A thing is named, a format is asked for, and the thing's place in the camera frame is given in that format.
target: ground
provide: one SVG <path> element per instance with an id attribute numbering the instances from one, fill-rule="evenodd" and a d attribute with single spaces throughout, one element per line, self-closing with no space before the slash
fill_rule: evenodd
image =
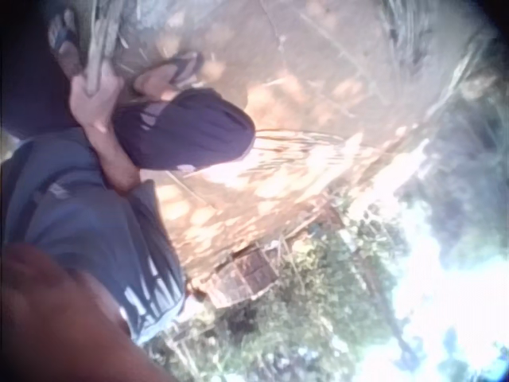
<path id="1" fill-rule="evenodd" d="M 92 2 L 68 2 L 78 11 L 86 46 Z M 232 251 L 280 231 L 299 213 L 307 216 L 306 201 L 331 180 L 355 184 L 391 143 L 419 125 L 480 24 L 452 4 L 431 3 L 419 66 L 407 74 L 394 56 L 382 2 L 126 1 L 115 63 L 128 83 L 178 50 L 198 49 L 206 58 L 204 85 L 244 109 L 260 137 L 235 166 L 190 177 L 144 173 L 157 181 L 165 225 L 189 275 L 206 275 Z M 331 145 L 319 146 L 296 161 L 296 138 L 288 133 L 282 165 L 274 154 L 281 148 L 266 139 L 274 131 L 339 140 L 332 153 Z"/>

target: man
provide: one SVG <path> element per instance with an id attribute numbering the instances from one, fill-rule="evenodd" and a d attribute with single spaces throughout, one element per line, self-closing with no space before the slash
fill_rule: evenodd
<path id="1" fill-rule="evenodd" d="M 92 97 L 83 74 L 72 79 L 68 99 L 59 98 L 66 96 L 59 76 L 41 89 L 58 71 L 37 44 L 40 34 L 23 43 L 25 27 L 40 25 L 36 15 L 9 34 L 21 40 L 2 41 L 12 49 L 2 52 L 2 126 L 33 137 L 2 165 L 2 355 L 29 380 L 38 373 L 39 380 L 96 380 L 87 368 L 102 361 L 111 370 L 147 365 L 125 338 L 141 344 L 167 327 L 182 309 L 185 282 L 154 184 L 140 181 L 112 124 L 123 80 L 105 62 Z M 12 61 L 34 43 L 37 61 Z M 54 53 L 68 57 L 65 49 Z M 33 68 L 3 81 L 13 64 Z M 47 133 L 35 135 L 37 128 Z M 152 375 L 133 380 L 160 380 Z"/>

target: bare foot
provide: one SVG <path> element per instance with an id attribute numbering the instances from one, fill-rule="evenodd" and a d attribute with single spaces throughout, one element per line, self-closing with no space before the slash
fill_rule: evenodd
<path id="1" fill-rule="evenodd" d="M 171 101 L 186 86 L 196 82 L 196 71 L 200 56 L 196 52 L 185 53 L 176 58 L 185 63 L 177 74 L 177 64 L 169 62 L 142 73 L 134 81 L 134 89 L 154 101 Z"/>
<path id="2" fill-rule="evenodd" d="M 76 36 L 76 21 L 74 13 L 67 9 L 64 11 L 63 17 L 59 14 L 52 19 L 48 29 L 49 46 L 53 50 L 56 60 L 60 64 L 67 78 L 80 74 L 83 71 L 83 65 L 80 61 L 78 47 L 72 39 L 67 37 L 66 40 L 59 41 L 62 33 L 68 29 L 68 35 L 74 33 Z"/>

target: leg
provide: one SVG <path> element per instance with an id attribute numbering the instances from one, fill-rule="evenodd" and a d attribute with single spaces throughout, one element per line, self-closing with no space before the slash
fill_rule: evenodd
<path id="1" fill-rule="evenodd" d="M 134 164 L 151 170 L 198 170 L 238 160 L 255 140 L 251 118 L 212 89 L 119 108 L 113 124 Z"/>
<path id="2" fill-rule="evenodd" d="M 77 125 L 68 109 L 69 82 L 50 52 L 45 23 L 26 4 L 24 17 L 2 31 L 2 128 L 21 139 Z"/>

